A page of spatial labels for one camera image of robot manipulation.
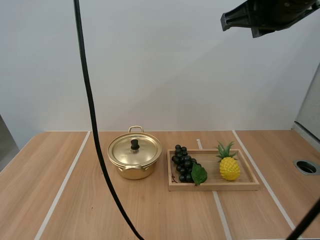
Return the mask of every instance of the pineapple leaves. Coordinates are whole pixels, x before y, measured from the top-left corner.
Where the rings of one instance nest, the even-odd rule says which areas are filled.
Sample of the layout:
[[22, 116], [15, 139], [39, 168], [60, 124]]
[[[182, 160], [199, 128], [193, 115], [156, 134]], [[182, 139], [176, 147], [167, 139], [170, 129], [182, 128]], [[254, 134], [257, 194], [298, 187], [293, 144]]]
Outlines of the pineapple leaves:
[[234, 152], [234, 153], [230, 154], [230, 157], [231, 157], [231, 158], [233, 158], [235, 155], [237, 155], [237, 153], [238, 153], [238, 151], [236, 151], [236, 152]]
[[218, 143], [219, 143], [218, 146], [220, 146], [223, 149], [223, 151], [225, 151], [225, 146], [220, 141], [218, 141]]
[[221, 146], [218, 145], [217, 148], [218, 148], [218, 151], [219, 151], [220, 155], [222, 156], [222, 158], [224, 158], [224, 151], [221, 149]]
[[220, 142], [218, 141], [219, 145], [216, 147], [219, 151], [219, 155], [217, 155], [218, 158], [220, 158], [221, 160], [224, 158], [233, 158], [235, 155], [237, 155], [238, 151], [230, 154], [230, 149], [231, 147], [234, 145], [234, 142], [230, 142], [226, 147]]
[[234, 144], [234, 142], [232, 141], [232, 142], [229, 143], [228, 146], [226, 146], [226, 149], [225, 149], [225, 152], [226, 152], [226, 153], [228, 153], [228, 154], [230, 153], [230, 148], [231, 148], [231, 146], [232, 146], [233, 144]]

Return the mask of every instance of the pot handle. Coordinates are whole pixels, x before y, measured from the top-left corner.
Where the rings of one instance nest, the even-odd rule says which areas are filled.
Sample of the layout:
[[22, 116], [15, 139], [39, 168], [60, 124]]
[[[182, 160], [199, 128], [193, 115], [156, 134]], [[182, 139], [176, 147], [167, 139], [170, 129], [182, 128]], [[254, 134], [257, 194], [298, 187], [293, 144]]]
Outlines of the pot handle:
[[144, 129], [142, 128], [142, 126], [131, 126], [131, 127], [129, 128], [129, 133], [131, 133], [131, 130], [132, 130], [132, 129], [140, 129], [141, 132], [143, 132], [143, 133], [145, 132]]
[[137, 170], [143, 170], [143, 171], [146, 171], [149, 167], [146, 167], [146, 168], [143, 168], [142, 166], [140, 165], [136, 165], [136, 166], [125, 166], [123, 168], [119, 167], [119, 170], [121, 172], [125, 172], [126, 170], [129, 170], [129, 169], [137, 169]]

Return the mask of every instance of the pineapple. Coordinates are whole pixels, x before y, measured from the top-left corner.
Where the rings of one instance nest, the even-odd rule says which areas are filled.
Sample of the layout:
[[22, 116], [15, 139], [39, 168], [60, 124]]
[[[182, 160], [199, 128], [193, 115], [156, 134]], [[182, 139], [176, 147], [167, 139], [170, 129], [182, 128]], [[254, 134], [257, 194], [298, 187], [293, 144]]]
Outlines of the pineapple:
[[220, 155], [217, 157], [221, 158], [220, 163], [220, 174], [221, 176], [228, 181], [234, 181], [240, 176], [240, 168], [234, 156], [237, 152], [230, 154], [230, 148], [234, 144], [234, 142], [229, 143], [226, 148], [224, 145], [219, 142], [218, 150]]

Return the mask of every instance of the table panel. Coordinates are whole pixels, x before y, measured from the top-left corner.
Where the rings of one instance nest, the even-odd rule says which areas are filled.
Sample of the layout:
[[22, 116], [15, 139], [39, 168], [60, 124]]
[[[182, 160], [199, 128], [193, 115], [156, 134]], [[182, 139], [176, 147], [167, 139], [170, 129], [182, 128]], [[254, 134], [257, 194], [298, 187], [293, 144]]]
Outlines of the table panel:
[[[233, 148], [242, 149], [232, 131], [207, 131], [200, 137], [204, 149], [212, 149], [218, 141]], [[219, 191], [218, 196], [234, 240], [283, 239], [291, 228], [265, 188], [257, 172], [242, 151], [260, 183], [258, 191]]]
[[0, 172], [0, 239], [34, 239], [87, 132], [44, 132]]
[[[294, 130], [237, 131], [292, 222], [297, 225], [320, 198], [320, 175], [304, 175], [294, 160], [320, 165], [320, 152]], [[320, 216], [303, 234], [320, 238]]]
[[[123, 132], [100, 132], [105, 163], [121, 203], [146, 240], [223, 240], [212, 192], [169, 192], [167, 148], [176, 144], [198, 148], [199, 132], [150, 132], [163, 145], [155, 172], [128, 180], [108, 160], [108, 146]], [[102, 175], [94, 141], [86, 146], [46, 226], [43, 240], [126, 239], [134, 234], [121, 216]]]

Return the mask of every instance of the lid knob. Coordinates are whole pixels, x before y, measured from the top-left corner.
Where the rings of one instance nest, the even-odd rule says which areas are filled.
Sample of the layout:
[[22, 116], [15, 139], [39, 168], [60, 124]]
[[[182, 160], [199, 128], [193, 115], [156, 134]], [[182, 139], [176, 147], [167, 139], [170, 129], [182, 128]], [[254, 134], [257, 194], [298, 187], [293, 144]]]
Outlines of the lid knob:
[[132, 150], [138, 150], [140, 148], [139, 144], [138, 144], [138, 140], [137, 139], [132, 139], [131, 140], [131, 149]]

